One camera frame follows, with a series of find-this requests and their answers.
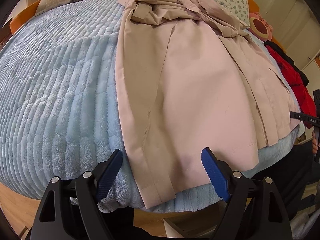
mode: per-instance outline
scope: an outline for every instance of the bedspread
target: bedspread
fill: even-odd
[[[123,7],[84,0],[31,19],[0,52],[0,182],[41,198],[53,176],[78,177],[124,152],[123,166],[102,211],[144,208],[120,129],[115,55]],[[298,128],[258,151],[251,177],[284,157]],[[211,184],[176,194],[154,212],[196,211],[220,200]]]

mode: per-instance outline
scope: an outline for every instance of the pink coat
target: pink coat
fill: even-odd
[[[119,3],[119,117],[147,208],[210,182],[203,148],[245,171],[258,163],[258,147],[298,125],[273,65],[224,7],[213,0]]]

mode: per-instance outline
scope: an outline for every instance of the red clothing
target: red clothing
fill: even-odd
[[[295,94],[301,111],[304,114],[309,114],[316,116],[316,105],[308,93],[307,88],[304,87],[300,75],[294,70],[294,68],[286,62],[277,52],[275,52],[270,46],[266,45],[270,55],[276,60],[278,66],[281,70],[282,75],[288,82],[289,86],[292,88],[293,93]],[[312,125],[305,123],[308,128],[311,128]]]

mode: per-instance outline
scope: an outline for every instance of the metal screw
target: metal screw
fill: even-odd
[[[236,178],[241,178],[242,175],[241,175],[241,173],[239,171],[235,171],[233,173],[233,176],[236,177]]]
[[[52,179],[51,179],[51,182],[52,183],[56,183],[56,182],[58,182],[59,181],[59,177],[53,177]]]
[[[273,180],[271,178],[269,178],[269,177],[266,177],[266,182],[271,184],[273,182]]]
[[[84,178],[90,178],[92,175],[92,173],[90,171],[86,171],[84,174],[83,174],[83,177]]]

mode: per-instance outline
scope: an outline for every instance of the ribbed plush blanket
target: ribbed plush blanket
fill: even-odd
[[[84,0],[29,20],[0,52],[0,182],[41,198],[53,176],[78,177],[119,148],[124,163],[108,197],[110,212],[144,208],[123,146],[115,55],[123,8],[117,0]],[[291,149],[299,128],[259,150],[248,177]],[[196,211],[220,198],[211,184],[185,190],[154,212]]]

